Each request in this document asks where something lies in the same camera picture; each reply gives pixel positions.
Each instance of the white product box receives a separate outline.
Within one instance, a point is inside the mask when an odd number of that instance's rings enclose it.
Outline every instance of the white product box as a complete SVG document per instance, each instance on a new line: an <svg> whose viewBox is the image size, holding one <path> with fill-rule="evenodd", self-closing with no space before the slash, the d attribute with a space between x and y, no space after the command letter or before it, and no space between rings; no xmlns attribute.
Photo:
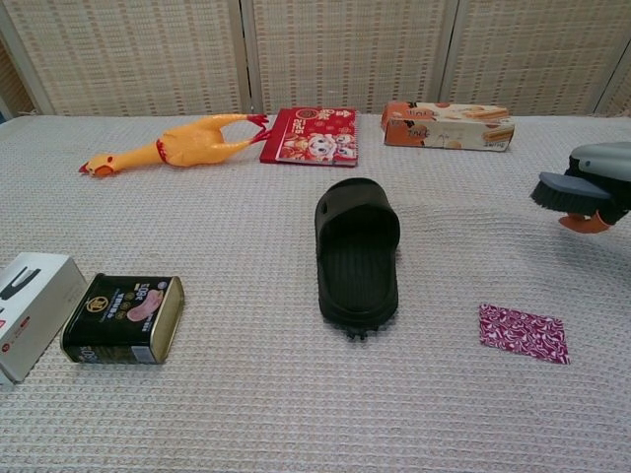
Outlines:
<svg viewBox="0 0 631 473"><path fill-rule="evenodd" d="M0 273L0 384L25 379L86 288L63 254L20 253Z"/></svg>

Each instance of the canned meat tin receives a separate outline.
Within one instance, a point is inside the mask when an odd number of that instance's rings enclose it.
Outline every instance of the canned meat tin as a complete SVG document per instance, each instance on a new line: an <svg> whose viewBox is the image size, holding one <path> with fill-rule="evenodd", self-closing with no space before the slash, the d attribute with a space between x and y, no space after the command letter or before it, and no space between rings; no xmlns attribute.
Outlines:
<svg viewBox="0 0 631 473"><path fill-rule="evenodd" d="M177 276L100 273L67 320L61 350L75 363L162 364L183 305Z"/></svg>

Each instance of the fabric swatch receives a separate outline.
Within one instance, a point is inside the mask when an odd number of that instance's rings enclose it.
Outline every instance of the fabric swatch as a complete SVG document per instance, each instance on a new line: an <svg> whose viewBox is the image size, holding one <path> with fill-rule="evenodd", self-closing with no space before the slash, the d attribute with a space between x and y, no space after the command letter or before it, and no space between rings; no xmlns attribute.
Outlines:
<svg viewBox="0 0 631 473"><path fill-rule="evenodd" d="M563 322L512 308L481 304L480 342L489 347L570 364Z"/></svg>

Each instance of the orange toy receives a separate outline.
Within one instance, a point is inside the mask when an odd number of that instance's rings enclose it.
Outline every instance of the orange toy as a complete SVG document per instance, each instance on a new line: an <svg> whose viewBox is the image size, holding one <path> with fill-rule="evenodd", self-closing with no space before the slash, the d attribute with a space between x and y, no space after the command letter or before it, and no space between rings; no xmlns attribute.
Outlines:
<svg viewBox="0 0 631 473"><path fill-rule="evenodd" d="M247 120L260 126L253 138L238 143L225 143L221 128L235 121ZM265 115L220 114L201 118L167 130L155 143L120 155L96 155L81 166L79 172L104 176L123 169L146 165L168 164L180 168L196 165L218 165L249 145L269 138Z"/></svg>

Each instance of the black slide sandal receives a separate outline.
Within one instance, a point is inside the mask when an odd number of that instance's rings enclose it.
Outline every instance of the black slide sandal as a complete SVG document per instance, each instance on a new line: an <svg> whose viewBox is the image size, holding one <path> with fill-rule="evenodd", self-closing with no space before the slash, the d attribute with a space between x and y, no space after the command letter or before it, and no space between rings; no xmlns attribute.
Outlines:
<svg viewBox="0 0 631 473"><path fill-rule="evenodd" d="M378 330L398 307L395 251L399 220L380 185L352 177L315 208L319 308L354 338Z"/></svg>

